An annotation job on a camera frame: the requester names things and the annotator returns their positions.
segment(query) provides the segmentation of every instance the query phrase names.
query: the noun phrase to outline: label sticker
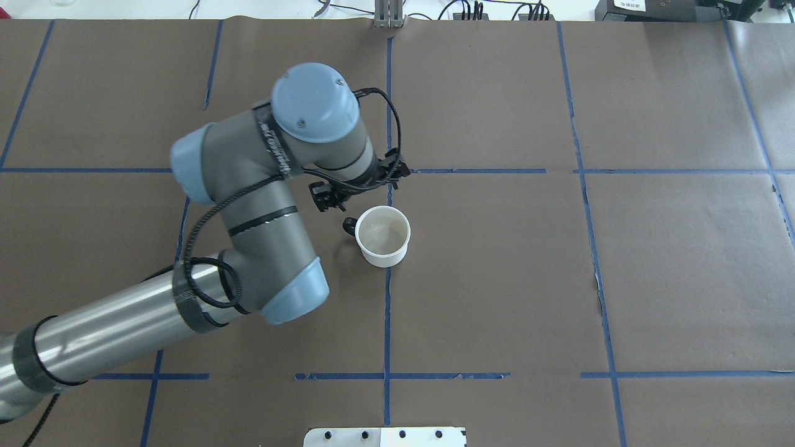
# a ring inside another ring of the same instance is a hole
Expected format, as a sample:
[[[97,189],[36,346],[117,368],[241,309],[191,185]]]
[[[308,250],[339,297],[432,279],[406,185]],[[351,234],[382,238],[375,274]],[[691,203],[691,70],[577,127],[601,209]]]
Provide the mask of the label sticker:
[[[616,8],[646,12],[646,0],[613,0]]]

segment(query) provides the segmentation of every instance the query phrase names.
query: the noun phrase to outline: table surface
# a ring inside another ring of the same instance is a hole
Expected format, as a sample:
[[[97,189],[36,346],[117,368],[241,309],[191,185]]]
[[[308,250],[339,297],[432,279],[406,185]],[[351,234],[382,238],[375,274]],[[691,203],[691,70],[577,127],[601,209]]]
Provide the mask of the table surface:
[[[300,445],[465,426],[469,445],[788,445],[795,432],[795,27],[367,19],[2,21],[0,328],[174,260],[204,209],[169,147],[317,60],[377,86],[414,174],[319,213],[331,296],[63,395],[40,445]],[[277,48],[268,42],[288,42]],[[364,99],[374,146],[396,141]],[[340,224],[392,204],[402,263]],[[220,222],[197,253],[228,246]],[[0,426],[20,445],[42,406]]]
[[[188,18],[195,0],[179,0],[163,2],[161,0],[136,0],[134,2],[108,2],[106,0],[73,0],[68,6],[58,6],[70,0],[3,0],[4,7],[13,17],[17,18],[78,18],[78,19],[120,19],[120,18]],[[592,21],[597,0],[545,0],[558,20]],[[335,0],[336,5],[353,6],[362,10],[372,11],[374,0]],[[405,14],[423,13],[432,18],[439,17],[439,12],[447,0],[406,0]],[[280,0],[236,0],[221,2],[219,0],[201,0],[193,17],[195,18],[228,18],[236,15],[257,18],[311,18],[320,8],[316,0],[297,0],[283,2]],[[442,17],[452,18],[452,13],[460,6],[451,6]],[[506,5],[488,2],[484,12],[491,20],[510,20],[517,5]],[[351,18],[361,16],[352,10],[334,7],[328,8],[321,18]],[[767,1],[762,11],[754,14],[754,22],[789,23],[785,11],[768,7]]]

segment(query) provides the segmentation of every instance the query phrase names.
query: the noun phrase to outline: light blue joint cap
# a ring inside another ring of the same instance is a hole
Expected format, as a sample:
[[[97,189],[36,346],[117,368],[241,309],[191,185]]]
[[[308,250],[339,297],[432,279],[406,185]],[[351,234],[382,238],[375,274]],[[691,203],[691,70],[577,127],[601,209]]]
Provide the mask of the light blue joint cap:
[[[200,204],[212,203],[212,199],[204,187],[201,170],[201,143],[207,129],[213,124],[215,123],[205,124],[200,129],[176,140],[171,146],[171,171],[191,201]]]
[[[310,262],[291,282],[262,308],[271,325],[295,320],[317,309],[328,297],[328,283],[320,258]]]
[[[359,103],[334,68],[296,65],[273,86],[273,117],[288,134],[310,143],[335,142],[359,121]]]

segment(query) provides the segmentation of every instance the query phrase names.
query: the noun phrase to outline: black mug handle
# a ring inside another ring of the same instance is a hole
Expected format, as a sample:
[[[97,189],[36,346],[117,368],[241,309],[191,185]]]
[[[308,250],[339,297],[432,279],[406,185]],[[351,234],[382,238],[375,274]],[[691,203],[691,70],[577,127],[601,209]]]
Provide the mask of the black mug handle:
[[[345,220],[343,220],[343,230],[354,237],[356,237],[356,220],[355,217],[346,217]]]

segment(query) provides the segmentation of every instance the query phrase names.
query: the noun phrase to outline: metal bracket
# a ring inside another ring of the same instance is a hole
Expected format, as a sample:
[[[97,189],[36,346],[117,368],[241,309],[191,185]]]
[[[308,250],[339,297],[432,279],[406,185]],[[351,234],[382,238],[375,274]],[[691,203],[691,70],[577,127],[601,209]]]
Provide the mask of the metal bracket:
[[[376,28],[402,28],[403,17],[402,0],[375,0],[375,27]]]
[[[466,447],[463,427],[312,429],[304,447]]]

